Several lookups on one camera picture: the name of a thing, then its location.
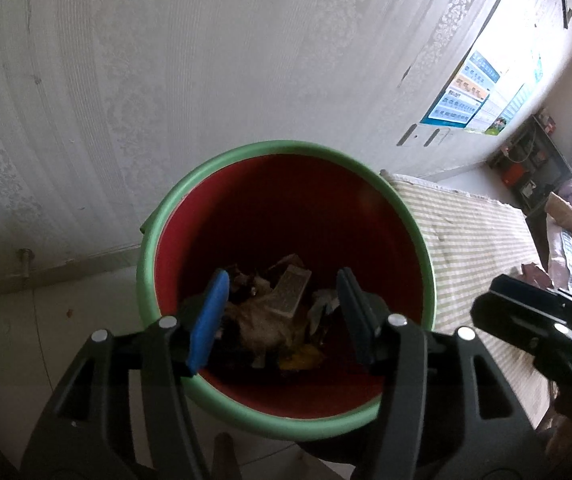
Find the striped cloth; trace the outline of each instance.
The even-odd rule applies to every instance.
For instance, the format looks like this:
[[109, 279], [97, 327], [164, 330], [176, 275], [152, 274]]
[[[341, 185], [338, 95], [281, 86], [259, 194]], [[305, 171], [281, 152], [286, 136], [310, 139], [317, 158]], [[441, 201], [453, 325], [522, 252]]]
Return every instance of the striped cloth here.
[[[452, 334], [472, 325], [473, 300], [492, 279], [520, 264], [540, 264], [524, 215], [496, 200], [445, 189], [405, 175], [382, 176], [410, 209], [428, 247], [437, 288], [435, 331]], [[522, 403], [533, 426], [548, 409], [548, 381], [532, 357], [477, 331]]]

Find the green rim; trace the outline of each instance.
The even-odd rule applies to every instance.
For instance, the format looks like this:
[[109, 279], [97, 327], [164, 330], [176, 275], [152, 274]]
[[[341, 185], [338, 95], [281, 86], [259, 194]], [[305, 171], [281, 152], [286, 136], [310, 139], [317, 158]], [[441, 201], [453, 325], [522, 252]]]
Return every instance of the green rim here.
[[[274, 154], [315, 156], [334, 162], [362, 177], [395, 208], [395, 211], [402, 219], [403, 225], [410, 234], [419, 260], [423, 282], [421, 325], [428, 330], [432, 330], [435, 321], [436, 292], [431, 258], [419, 227], [402, 199], [383, 178], [360, 162], [325, 146], [296, 140], [256, 142], [222, 153], [195, 168], [195, 170], [182, 178], [166, 195], [159, 207], [141, 227], [144, 239], [136, 269], [136, 293], [139, 314], [144, 322], [144, 326], [150, 325], [150, 323], [155, 322], [161, 316], [154, 287], [155, 254], [166, 220], [175, 211], [181, 200], [215, 171], [240, 160]], [[355, 410], [342, 413], [341, 415], [314, 419], [284, 418], [268, 415], [244, 406], [225, 396], [200, 376], [184, 379], [183, 384], [192, 400], [218, 418], [253, 433], [284, 440], [303, 442], [347, 433], [373, 421], [379, 409], [379, 397], [377, 397]]]

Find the silver bolt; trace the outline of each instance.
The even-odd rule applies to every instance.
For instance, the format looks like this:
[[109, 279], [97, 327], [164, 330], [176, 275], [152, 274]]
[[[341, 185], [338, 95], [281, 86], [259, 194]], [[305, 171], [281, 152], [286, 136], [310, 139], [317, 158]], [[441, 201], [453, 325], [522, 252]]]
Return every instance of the silver bolt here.
[[161, 328], [172, 328], [177, 324], [177, 318], [175, 316], [163, 316], [159, 320], [159, 326]]
[[562, 325], [561, 323], [555, 323], [553, 326], [562, 334], [568, 334], [569, 332], [568, 327], [566, 325]]
[[92, 333], [92, 340], [95, 341], [95, 343], [101, 343], [102, 341], [105, 341], [108, 338], [108, 331], [101, 329], [98, 330], [96, 332]]
[[476, 336], [475, 331], [467, 326], [460, 326], [457, 329], [457, 335], [464, 341], [472, 341]]
[[391, 314], [388, 316], [388, 323], [392, 326], [404, 326], [408, 324], [408, 320], [403, 314]]

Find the cable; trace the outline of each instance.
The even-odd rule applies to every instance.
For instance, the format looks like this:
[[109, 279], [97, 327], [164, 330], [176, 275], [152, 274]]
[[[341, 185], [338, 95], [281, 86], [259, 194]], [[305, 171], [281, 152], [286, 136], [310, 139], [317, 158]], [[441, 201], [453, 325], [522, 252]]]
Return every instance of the cable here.
[[537, 127], [536, 126], [534, 126], [532, 129], [532, 141], [530, 142], [530, 148], [528, 149], [528, 153], [526, 154], [526, 156], [524, 158], [522, 158], [522, 160], [512, 160], [511, 156], [509, 155], [511, 150], [506, 151], [504, 153], [504, 155], [506, 155], [506, 158], [514, 164], [521, 164], [522, 162], [525, 162], [525, 160], [530, 156], [530, 153], [532, 153], [532, 149], [535, 147], [535, 137], [537, 137]]

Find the blue gripper pad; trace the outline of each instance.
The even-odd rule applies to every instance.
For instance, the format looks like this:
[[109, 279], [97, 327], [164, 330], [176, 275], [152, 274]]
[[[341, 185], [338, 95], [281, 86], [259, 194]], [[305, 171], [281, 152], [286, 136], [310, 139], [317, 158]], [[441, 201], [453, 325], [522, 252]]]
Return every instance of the blue gripper pad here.
[[224, 315], [229, 290], [228, 273], [217, 269], [204, 292], [203, 306], [191, 331], [191, 347], [186, 366], [192, 374], [196, 374], [208, 362], [208, 356], [215, 341], [215, 333]]

